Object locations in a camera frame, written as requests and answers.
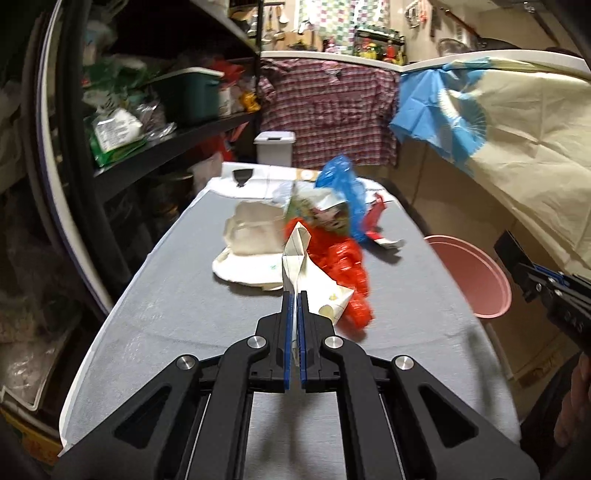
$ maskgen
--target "paper bag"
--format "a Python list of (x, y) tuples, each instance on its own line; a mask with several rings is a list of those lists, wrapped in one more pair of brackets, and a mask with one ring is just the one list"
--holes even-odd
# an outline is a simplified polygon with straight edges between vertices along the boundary
[(349, 304), (353, 290), (338, 285), (310, 260), (306, 251), (309, 243), (310, 233), (298, 222), (283, 250), (283, 289), (296, 295), (307, 291), (310, 313), (327, 317), (335, 325)]

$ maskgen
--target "red plaid shirt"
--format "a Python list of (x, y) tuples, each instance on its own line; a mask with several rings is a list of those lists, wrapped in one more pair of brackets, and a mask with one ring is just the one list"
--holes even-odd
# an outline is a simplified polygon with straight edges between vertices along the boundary
[(292, 166), (322, 168), (347, 155), (355, 165), (396, 163), (388, 124), (396, 113), (396, 72), (344, 62), (262, 59), (261, 131), (295, 132)]

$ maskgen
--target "red plastic bag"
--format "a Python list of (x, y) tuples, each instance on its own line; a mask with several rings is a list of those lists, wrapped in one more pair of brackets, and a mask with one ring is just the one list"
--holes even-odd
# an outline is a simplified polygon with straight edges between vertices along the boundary
[(311, 235), (307, 250), (310, 259), (339, 285), (354, 290), (344, 315), (357, 328), (366, 327), (374, 318), (374, 314), (367, 301), (369, 284), (367, 273), (361, 264), (361, 247), (350, 237), (312, 227), (300, 218), (294, 218), (287, 223), (286, 239), (291, 235), (297, 222), (306, 227)]

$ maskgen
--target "gray ironing board cover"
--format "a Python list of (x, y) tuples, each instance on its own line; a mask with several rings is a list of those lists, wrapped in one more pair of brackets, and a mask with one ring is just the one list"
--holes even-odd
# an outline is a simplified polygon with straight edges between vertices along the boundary
[[(174, 224), (118, 301), (79, 373), (61, 429), (70, 446), (183, 353), (205, 359), (251, 335), (281, 309), (279, 293), (228, 284), (212, 273), (222, 232), (239, 199), (207, 192)], [(407, 214), (392, 203), (380, 225), (404, 238), (399, 256), (366, 250), (375, 319), (364, 332), (336, 326), (368, 354), (414, 357), (512, 440), (517, 415), (494, 351), (458, 287)], [(244, 478), (346, 478), (334, 394), (256, 393)]]

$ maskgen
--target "beige cloth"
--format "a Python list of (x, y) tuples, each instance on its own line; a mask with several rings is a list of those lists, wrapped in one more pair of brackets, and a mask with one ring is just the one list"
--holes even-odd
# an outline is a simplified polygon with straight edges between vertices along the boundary
[(591, 83), (488, 70), (471, 91), (486, 144), (467, 166), (561, 268), (591, 277)]

